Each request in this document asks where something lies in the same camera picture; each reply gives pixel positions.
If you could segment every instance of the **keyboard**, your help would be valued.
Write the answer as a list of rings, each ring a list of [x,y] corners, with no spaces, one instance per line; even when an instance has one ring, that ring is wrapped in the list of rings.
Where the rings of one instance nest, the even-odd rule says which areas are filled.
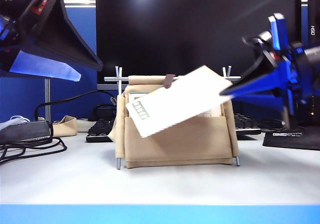
[[[114,125],[113,121],[98,120],[89,130],[86,136],[88,143],[112,142],[108,137]]]
[[[257,121],[246,115],[235,113],[234,123],[237,135],[257,135],[261,133]]]

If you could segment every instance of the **blue partition wall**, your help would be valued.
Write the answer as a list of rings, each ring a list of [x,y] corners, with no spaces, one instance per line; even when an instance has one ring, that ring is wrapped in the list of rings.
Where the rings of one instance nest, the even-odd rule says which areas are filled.
[[[69,19],[88,45],[96,51],[96,10],[94,7],[67,8]],[[97,89],[97,72],[88,68],[74,67],[81,75],[80,82],[51,80],[51,100],[66,99]],[[4,78],[0,77],[0,122],[12,115],[23,115],[33,119],[34,109],[45,101],[42,78]],[[52,120],[60,120],[64,115],[87,118],[92,109],[101,103],[110,103],[103,94],[90,94],[86,97],[52,107]]]

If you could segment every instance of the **beige fabric pouch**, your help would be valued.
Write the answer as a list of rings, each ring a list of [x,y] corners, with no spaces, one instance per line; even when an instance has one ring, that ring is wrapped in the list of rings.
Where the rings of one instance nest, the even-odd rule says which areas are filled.
[[[127,168],[192,164],[231,164],[239,155],[231,101],[221,105],[220,117],[193,117],[142,138],[125,104],[131,92],[151,92],[162,87],[164,77],[134,76],[117,100],[113,132],[115,156]]]
[[[78,133],[78,124],[75,117],[65,115],[58,123],[53,123],[54,137],[74,136]]]

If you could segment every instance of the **white cable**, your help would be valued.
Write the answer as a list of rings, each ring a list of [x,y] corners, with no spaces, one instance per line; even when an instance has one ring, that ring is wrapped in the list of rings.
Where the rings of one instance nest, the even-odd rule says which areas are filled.
[[[14,118],[23,118],[24,120],[26,120],[27,122],[30,122],[29,118],[25,118],[24,116],[21,115],[14,115],[10,117],[10,120],[14,119]]]

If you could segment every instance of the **desk surface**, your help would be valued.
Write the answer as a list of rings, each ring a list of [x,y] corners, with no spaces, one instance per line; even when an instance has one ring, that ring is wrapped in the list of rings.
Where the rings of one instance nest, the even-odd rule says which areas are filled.
[[[320,204],[320,152],[239,141],[240,167],[116,169],[113,143],[63,138],[62,153],[0,167],[2,204]]]

